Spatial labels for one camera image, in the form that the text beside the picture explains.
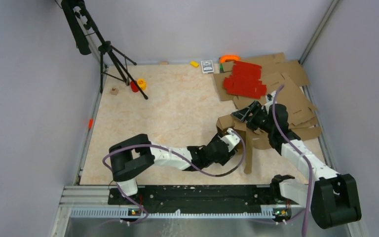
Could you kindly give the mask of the brown cardboard box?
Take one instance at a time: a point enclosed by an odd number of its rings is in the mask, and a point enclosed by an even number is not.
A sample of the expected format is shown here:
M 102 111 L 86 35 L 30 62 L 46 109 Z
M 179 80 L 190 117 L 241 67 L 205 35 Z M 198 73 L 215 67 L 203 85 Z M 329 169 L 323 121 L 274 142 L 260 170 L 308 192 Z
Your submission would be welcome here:
M 231 115 L 219 117 L 216 122 L 217 131 L 221 134 L 225 134 L 228 128 L 232 128 L 236 131 L 245 143 L 245 165 L 244 173 L 251 174 L 253 167 L 253 150 L 266 150 L 271 149 L 271 145 L 268 140 L 268 134 L 260 129 L 252 131 L 247 128 L 245 122 L 236 120 Z

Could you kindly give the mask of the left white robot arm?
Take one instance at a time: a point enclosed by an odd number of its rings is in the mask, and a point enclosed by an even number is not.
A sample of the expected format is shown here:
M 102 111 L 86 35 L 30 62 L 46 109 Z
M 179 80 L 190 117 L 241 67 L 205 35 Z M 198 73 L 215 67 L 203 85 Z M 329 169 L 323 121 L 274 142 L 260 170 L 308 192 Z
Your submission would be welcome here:
M 139 196 L 136 177 L 152 165 L 203 172 L 214 163 L 225 165 L 236 155 L 240 143 L 243 140 L 233 129 L 226 135 L 217 133 L 207 145 L 184 148 L 161 146 L 151 142 L 147 134 L 138 134 L 111 146 L 103 164 L 120 187 L 120 198 L 133 204 Z

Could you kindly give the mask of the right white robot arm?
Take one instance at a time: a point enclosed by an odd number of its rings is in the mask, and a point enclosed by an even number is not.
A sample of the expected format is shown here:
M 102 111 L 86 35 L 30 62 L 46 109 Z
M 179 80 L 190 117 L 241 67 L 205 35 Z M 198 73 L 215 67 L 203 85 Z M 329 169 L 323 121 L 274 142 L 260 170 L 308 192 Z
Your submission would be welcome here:
M 266 132 L 270 146 L 310 180 L 311 188 L 305 189 L 305 197 L 301 197 L 300 187 L 287 187 L 292 181 L 290 178 L 279 182 L 269 190 L 273 202 L 283 203 L 289 198 L 304 203 L 322 229 L 361 220 L 356 180 L 350 174 L 333 170 L 306 147 L 300 136 L 289 128 L 286 106 L 274 102 L 261 105 L 254 101 L 231 115 L 251 131 Z

